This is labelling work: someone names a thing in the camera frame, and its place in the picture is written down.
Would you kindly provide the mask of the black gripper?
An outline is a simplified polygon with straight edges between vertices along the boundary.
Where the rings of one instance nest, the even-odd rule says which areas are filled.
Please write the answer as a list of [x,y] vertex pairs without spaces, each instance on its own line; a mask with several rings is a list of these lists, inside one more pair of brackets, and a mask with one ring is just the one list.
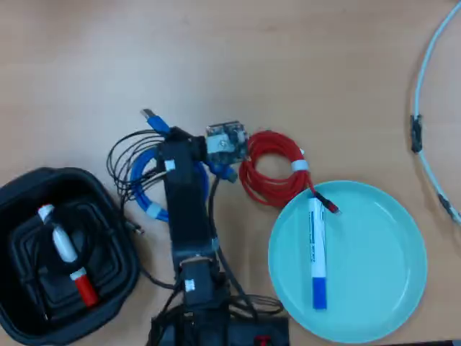
[[207,145],[204,136],[194,136],[179,127],[170,128],[161,144],[161,161],[192,164],[207,160]]

